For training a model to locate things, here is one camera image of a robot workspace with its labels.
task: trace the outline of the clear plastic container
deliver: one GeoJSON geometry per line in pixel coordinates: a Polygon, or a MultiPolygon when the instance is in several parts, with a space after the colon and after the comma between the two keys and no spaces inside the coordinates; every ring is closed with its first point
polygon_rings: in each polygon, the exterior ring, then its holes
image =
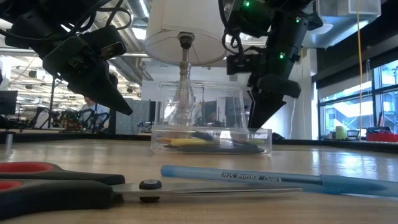
{"type": "Polygon", "coordinates": [[[272,130],[155,125],[151,149],[154,153],[268,154],[272,130]]]}
{"type": "Polygon", "coordinates": [[[184,126],[247,127],[240,87],[210,82],[189,83],[189,87],[186,83],[181,85],[182,82],[162,82],[159,85],[156,125],[182,125],[180,120],[183,117],[184,126]]]}

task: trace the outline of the person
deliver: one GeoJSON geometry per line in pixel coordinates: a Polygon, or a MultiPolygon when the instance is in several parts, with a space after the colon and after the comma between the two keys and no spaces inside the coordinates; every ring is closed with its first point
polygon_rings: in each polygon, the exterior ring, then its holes
{"type": "MultiPolygon", "coordinates": [[[[96,114],[109,113],[108,109],[105,106],[95,103],[89,97],[85,96],[85,101],[86,101],[86,104],[81,107],[82,111],[87,110],[87,109],[92,109],[93,111],[95,111],[96,114]]],[[[89,111],[87,111],[86,113],[83,113],[80,117],[80,121],[85,122],[90,117],[90,114],[91,114],[91,112],[89,112],[89,111]]],[[[106,115],[99,116],[95,122],[95,126],[98,127],[98,125],[101,124],[105,118],[106,118],[106,115]]],[[[93,121],[91,119],[87,121],[87,127],[92,127],[91,126],[92,124],[93,124],[93,121]]]]}

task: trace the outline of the black scissor handle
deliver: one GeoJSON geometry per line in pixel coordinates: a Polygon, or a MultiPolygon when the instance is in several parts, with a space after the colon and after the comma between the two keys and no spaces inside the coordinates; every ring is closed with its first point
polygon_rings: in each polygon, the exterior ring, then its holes
{"type": "Polygon", "coordinates": [[[46,162],[0,163],[0,179],[94,180],[107,185],[126,182],[123,175],[68,171],[46,162]]]}
{"type": "Polygon", "coordinates": [[[111,186],[92,180],[0,180],[0,220],[37,212],[104,209],[111,186]]]}

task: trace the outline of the blue pen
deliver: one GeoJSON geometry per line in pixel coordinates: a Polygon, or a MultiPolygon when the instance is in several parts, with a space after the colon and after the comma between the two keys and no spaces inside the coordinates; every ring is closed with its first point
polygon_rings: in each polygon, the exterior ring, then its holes
{"type": "Polygon", "coordinates": [[[280,184],[320,194],[358,194],[398,197],[398,182],[369,180],[337,175],[278,174],[248,170],[223,170],[201,167],[163,166],[165,177],[217,180],[247,184],[280,184]]]}

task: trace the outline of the desk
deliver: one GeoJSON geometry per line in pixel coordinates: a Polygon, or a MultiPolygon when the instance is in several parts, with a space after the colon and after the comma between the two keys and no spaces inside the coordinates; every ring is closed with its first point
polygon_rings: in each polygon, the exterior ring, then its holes
{"type": "MultiPolygon", "coordinates": [[[[162,178],[162,165],[331,174],[398,181],[398,156],[332,147],[275,146],[269,156],[151,154],[149,142],[74,140],[14,144],[13,161],[44,161],[64,169],[123,174],[128,182],[162,178]]],[[[398,200],[298,193],[270,198],[176,198],[125,203],[109,210],[50,212],[2,224],[56,223],[391,223],[398,200]]]]}

